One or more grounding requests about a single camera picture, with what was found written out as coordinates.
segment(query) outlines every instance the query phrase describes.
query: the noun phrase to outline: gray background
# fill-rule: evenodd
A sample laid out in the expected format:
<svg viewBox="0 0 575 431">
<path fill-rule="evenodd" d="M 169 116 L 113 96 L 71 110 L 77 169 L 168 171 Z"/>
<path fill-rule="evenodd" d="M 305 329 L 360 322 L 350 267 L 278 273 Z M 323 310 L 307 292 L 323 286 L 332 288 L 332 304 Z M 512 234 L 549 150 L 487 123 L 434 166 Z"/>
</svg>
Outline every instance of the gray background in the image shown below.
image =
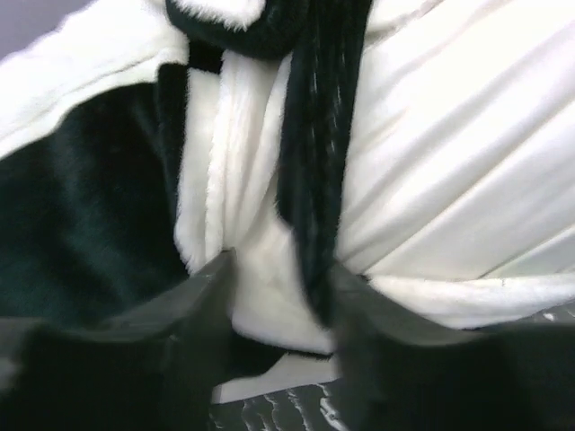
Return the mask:
<svg viewBox="0 0 575 431">
<path fill-rule="evenodd" d="M 0 0 L 0 58 L 54 30 L 63 16 L 89 0 Z"/>
</svg>

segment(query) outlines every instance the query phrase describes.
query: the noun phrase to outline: black strap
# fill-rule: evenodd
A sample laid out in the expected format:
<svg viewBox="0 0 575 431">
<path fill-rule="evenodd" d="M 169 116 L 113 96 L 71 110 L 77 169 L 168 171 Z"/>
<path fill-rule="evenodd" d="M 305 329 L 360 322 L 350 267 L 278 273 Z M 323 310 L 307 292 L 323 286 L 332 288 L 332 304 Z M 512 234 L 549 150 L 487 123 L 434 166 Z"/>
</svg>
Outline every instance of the black strap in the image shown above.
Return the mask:
<svg viewBox="0 0 575 431">
<path fill-rule="evenodd" d="M 311 0 L 287 85 L 279 155 L 278 210 L 292 226 L 307 298 L 329 325 L 325 276 L 341 192 L 359 64 L 371 0 Z"/>
</svg>

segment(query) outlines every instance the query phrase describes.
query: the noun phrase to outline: black patterned surface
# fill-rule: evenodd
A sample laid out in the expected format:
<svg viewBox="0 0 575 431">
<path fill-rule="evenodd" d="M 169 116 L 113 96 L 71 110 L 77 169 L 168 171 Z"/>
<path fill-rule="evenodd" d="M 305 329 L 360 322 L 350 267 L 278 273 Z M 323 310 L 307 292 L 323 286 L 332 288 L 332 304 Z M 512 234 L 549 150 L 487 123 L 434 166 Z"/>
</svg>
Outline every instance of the black patterned surface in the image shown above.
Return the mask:
<svg viewBox="0 0 575 431">
<path fill-rule="evenodd" d="M 347 431 L 332 405 L 337 384 L 310 384 L 216 405 L 210 431 Z"/>
</svg>

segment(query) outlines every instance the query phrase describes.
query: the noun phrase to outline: garment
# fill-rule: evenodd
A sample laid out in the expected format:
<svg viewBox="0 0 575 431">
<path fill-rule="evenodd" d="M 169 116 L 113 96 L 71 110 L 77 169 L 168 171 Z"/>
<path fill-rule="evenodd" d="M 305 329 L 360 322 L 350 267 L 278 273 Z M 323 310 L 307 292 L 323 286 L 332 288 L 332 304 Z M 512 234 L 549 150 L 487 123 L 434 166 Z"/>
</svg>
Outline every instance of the garment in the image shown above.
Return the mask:
<svg viewBox="0 0 575 431">
<path fill-rule="evenodd" d="M 277 193 L 307 5 L 95 0 L 0 64 L 1 314 L 90 324 L 236 248 L 234 328 L 332 351 Z M 336 258 L 456 328 L 575 299 L 574 48 L 571 2 L 375 0 Z"/>
</svg>

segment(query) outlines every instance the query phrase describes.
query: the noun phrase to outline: white fabric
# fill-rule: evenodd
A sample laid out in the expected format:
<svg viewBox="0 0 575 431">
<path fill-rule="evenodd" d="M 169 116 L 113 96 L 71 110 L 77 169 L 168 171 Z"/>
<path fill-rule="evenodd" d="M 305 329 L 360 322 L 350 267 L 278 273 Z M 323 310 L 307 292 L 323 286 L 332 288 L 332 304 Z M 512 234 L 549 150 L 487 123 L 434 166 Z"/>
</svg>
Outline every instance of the white fabric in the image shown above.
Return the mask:
<svg viewBox="0 0 575 431">
<path fill-rule="evenodd" d="M 263 12 L 265 0 L 173 0 L 185 13 L 202 21 L 223 24 L 230 30 L 245 30 Z"/>
<path fill-rule="evenodd" d="M 339 258 L 457 328 L 575 299 L 575 3 L 444 0 L 388 39 L 381 23 L 403 14 L 376 11 L 385 9 L 372 12 L 368 37 L 380 34 L 360 71 Z M 237 330 L 325 352 L 330 334 L 305 306 L 274 207 L 288 69 L 288 58 L 226 54 L 199 169 L 207 192 L 194 207 L 205 224 L 178 240 L 192 272 L 237 248 Z"/>
<path fill-rule="evenodd" d="M 48 135 L 75 105 L 112 88 L 153 82 L 188 60 L 163 6 L 95 0 L 52 33 L 0 62 L 0 159 Z"/>
</svg>

